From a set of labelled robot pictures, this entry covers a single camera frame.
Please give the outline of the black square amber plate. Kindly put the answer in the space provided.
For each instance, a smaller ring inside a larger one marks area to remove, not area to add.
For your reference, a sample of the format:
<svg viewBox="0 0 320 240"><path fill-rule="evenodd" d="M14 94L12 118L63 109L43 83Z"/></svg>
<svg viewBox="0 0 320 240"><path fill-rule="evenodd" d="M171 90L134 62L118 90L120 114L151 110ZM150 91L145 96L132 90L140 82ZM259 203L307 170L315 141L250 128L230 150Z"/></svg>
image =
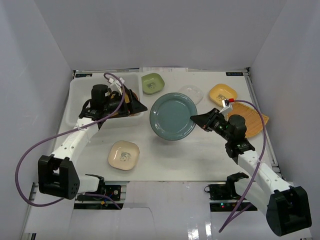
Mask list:
<svg viewBox="0 0 320 240"><path fill-rule="evenodd" d="M139 115L138 112L133 112L132 110L130 110L130 106L133 103L132 100L139 99L134 92L132 92L132 96L133 97L129 97L129 95L127 93L124 94L124 102L122 103L120 109L110 117L111 119L128 117L128 116L132 117L132 116ZM108 105L111 113L118 107L121 99L122 99L122 96L117 91L113 91L111 93L110 102Z"/></svg>

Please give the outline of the teal round plate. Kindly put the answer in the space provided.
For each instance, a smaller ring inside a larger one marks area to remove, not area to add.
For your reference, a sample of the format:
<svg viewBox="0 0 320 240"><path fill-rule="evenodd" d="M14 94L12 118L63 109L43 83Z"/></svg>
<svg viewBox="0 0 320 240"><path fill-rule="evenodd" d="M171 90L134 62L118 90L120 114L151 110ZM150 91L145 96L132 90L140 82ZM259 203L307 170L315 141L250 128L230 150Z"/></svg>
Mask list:
<svg viewBox="0 0 320 240"><path fill-rule="evenodd" d="M149 124L153 132L163 140L179 141L195 128L191 116L198 114L190 97L179 92L159 97L149 112Z"/></svg>

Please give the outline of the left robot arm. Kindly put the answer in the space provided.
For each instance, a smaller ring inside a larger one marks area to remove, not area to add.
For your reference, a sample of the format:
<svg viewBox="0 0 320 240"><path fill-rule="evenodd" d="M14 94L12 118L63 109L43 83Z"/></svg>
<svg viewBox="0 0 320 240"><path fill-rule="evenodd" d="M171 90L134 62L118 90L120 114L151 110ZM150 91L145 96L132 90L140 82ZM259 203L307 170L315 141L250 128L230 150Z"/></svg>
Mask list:
<svg viewBox="0 0 320 240"><path fill-rule="evenodd" d="M87 192L96 200L103 198L106 193L106 187L101 184L103 177L78 175L76 163L106 120L126 118L147 109L126 86L112 91L105 84L94 85L91 98L83 104L73 132L49 156L43 155L38 160L39 191L68 200Z"/></svg>

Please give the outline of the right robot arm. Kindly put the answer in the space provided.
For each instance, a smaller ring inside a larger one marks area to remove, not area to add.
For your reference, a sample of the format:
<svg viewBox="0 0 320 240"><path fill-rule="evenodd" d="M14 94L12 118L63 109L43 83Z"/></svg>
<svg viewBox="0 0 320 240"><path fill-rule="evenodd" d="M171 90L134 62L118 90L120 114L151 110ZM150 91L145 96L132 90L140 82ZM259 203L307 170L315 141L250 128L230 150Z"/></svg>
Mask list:
<svg viewBox="0 0 320 240"><path fill-rule="evenodd" d="M190 119L207 132L216 132L226 140L227 155L247 174L227 178L226 195L246 198L266 217L272 232L281 237L312 226L309 199L301 186L292 186L259 159L246 138L246 120L234 114L228 119L216 108Z"/></svg>

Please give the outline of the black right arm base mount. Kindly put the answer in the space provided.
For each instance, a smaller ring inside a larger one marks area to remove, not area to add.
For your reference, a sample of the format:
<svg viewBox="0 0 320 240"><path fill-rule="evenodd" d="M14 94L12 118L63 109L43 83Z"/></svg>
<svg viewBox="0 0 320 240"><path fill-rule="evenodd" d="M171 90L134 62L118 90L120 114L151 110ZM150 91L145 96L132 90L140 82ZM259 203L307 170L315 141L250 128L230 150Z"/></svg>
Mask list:
<svg viewBox="0 0 320 240"><path fill-rule="evenodd" d="M229 175L225 181L210 183L204 188L209 194L209 206L212 213L231 212L241 196L236 193L235 183L248 179L245 173L239 172Z"/></svg>

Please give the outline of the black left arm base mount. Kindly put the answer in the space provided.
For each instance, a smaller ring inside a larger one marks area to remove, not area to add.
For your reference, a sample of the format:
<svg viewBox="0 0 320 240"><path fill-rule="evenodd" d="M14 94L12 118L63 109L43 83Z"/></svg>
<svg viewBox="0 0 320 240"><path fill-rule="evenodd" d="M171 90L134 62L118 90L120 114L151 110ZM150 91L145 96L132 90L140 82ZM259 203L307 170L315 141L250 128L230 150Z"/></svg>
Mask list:
<svg viewBox="0 0 320 240"><path fill-rule="evenodd" d="M78 195L74 202L75 210L121 210L124 199L121 197L121 185L105 185L95 195L100 194L109 197Z"/></svg>

